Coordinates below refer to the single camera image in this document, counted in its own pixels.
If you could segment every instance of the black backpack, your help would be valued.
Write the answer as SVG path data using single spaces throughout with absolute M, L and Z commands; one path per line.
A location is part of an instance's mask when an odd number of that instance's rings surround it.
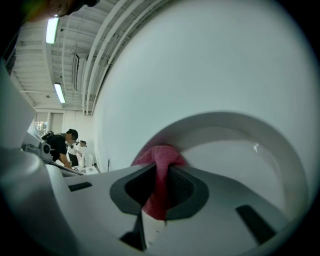
M 51 130 L 46 135 L 43 135 L 41 139 L 45 141 L 45 143 L 48 143 L 49 139 L 51 139 L 54 135 L 54 132 Z

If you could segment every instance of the toilet bowl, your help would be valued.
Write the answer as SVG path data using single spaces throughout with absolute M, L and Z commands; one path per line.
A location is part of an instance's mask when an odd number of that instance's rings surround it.
M 307 210 L 299 156 L 279 131 L 258 118 L 234 112 L 192 115 L 159 131 L 139 155 L 161 144 L 176 147 L 191 167 L 241 182 L 288 220 Z

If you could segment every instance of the white wall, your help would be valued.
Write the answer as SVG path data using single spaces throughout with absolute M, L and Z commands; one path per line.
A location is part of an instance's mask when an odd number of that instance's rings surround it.
M 296 26 L 276 4 L 185 0 L 151 20 L 110 71 L 94 111 L 99 168 L 128 167 L 184 117 L 258 117 L 291 143 L 316 191 L 319 77 Z
M 53 131 L 55 134 L 60 134 L 62 130 L 62 122 L 64 119 L 64 114 L 61 113 L 51 113 L 50 117 L 50 131 Z
M 93 133 L 94 118 L 92 117 L 92 115 L 83 115 L 82 111 L 73 110 L 46 108 L 36 108 L 35 110 L 37 112 L 51 112 L 56 114 L 63 114 L 62 132 L 65 133 L 69 129 L 75 129 L 79 135 L 78 140 L 86 141 L 87 151 L 89 154 L 93 155 L 94 162 L 96 162 Z

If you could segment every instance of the window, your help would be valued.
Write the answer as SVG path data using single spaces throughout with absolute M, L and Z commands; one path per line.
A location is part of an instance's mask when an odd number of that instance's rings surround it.
M 48 113 L 37 113 L 34 126 L 40 137 L 45 135 L 48 132 Z

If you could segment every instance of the ceiling beam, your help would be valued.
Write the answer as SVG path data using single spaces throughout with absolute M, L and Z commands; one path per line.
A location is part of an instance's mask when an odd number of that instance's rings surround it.
M 55 90 L 54 88 L 54 83 L 56 81 L 54 80 L 55 78 L 55 73 L 54 73 L 54 65 L 52 62 L 52 45 L 50 43 L 46 42 L 46 34 L 47 34 L 47 24 L 48 21 L 43 21 L 42 22 L 42 52 L 43 52 L 43 61 L 44 61 L 44 68 L 46 69 L 46 77 L 47 81 L 52 88 L 52 90 Z
M 134 21 L 132 22 L 132 24 L 127 28 L 127 30 L 124 32 L 124 34 L 122 35 L 121 39 L 119 40 L 118 44 L 116 45 L 116 47 L 114 48 L 111 57 L 109 58 L 109 60 L 107 61 L 106 67 L 104 68 L 104 71 L 102 73 L 100 82 L 98 84 L 98 88 L 96 90 L 95 93 L 95 97 L 94 97 L 94 101 L 93 101 L 93 107 L 92 107 L 92 111 L 91 111 L 91 115 L 94 112 L 95 109 L 95 105 L 96 105 L 96 100 L 98 98 L 98 94 L 100 91 L 100 87 L 103 83 L 103 80 L 106 76 L 106 73 L 108 71 L 109 66 L 111 66 L 112 61 L 114 60 L 118 50 L 120 49 L 120 46 L 122 45 L 122 43 L 124 42 L 124 40 L 127 38 L 128 34 L 131 32 L 131 30 L 133 29 L 133 27 L 149 12 L 152 12 L 152 10 L 154 9 L 155 6 L 157 6 L 158 4 L 160 4 L 163 0 L 156 0 L 154 1 L 152 4 L 150 4 L 147 8 L 145 8 L 145 10 L 137 17 L 134 19 Z
M 62 69 L 62 82 L 64 87 L 64 94 L 67 93 L 66 80 L 65 80 L 65 46 L 66 46 L 66 38 L 67 38 L 67 33 L 68 33 L 71 18 L 72 18 L 72 13 L 69 15 L 68 21 L 66 23 L 66 29 L 64 31 L 63 44 L 62 44 L 61 69 Z
M 91 71 L 91 75 L 90 75 L 90 79 L 89 79 L 89 83 L 88 83 L 88 91 L 87 91 L 87 95 L 86 95 L 86 115 L 88 115 L 88 111 L 89 111 L 90 94 L 91 94 L 94 80 L 96 79 L 97 70 L 99 68 L 99 62 L 100 62 L 102 55 L 105 52 L 105 49 L 107 48 L 107 44 L 109 43 L 110 39 L 114 36 L 115 32 L 120 27 L 122 22 L 124 22 L 125 19 L 143 2 L 144 2 L 144 0 L 133 0 L 133 2 L 130 4 L 130 6 L 121 14 L 121 16 L 112 25 L 111 29 L 107 33 L 107 35 L 106 35 L 106 37 L 100 47 L 100 50 L 98 52 L 98 55 L 95 59 L 95 62 L 93 64 L 93 68 Z
M 103 36 L 107 26 L 111 22 L 111 20 L 116 16 L 117 12 L 120 10 L 120 8 L 126 3 L 126 0 L 120 0 L 110 11 L 110 13 L 106 16 L 105 20 L 103 21 L 101 27 L 99 28 L 98 33 L 96 34 L 96 37 L 93 41 L 93 44 L 90 49 L 90 53 L 85 65 L 85 71 L 84 71 L 84 78 L 82 81 L 82 113 L 85 114 L 85 98 L 86 98 L 86 90 L 87 90 L 87 79 L 89 70 L 91 67 L 91 62 L 93 60 L 93 56 L 95 54 L 95 51 L 98 47 L 98 44 L 100 42 L 100 38 Z
M 37 91 L 37 90 L 21 90 L 20 93 L 28 94 L 55 94 L 55 91 Z
M 11 72 L 10 77 L 11 77 L 11 80 L 12 80 L 14 86 L 18 89 L 18 91 L 23 92 L 24 89 L 21 86 L 21 84 L 20 84 L 20 82 L 14 72 Z M 35 105 L 34 101 L 30 98 L 30 96 L 27 93 L 23 93 L 22 95 L 32 107 Z

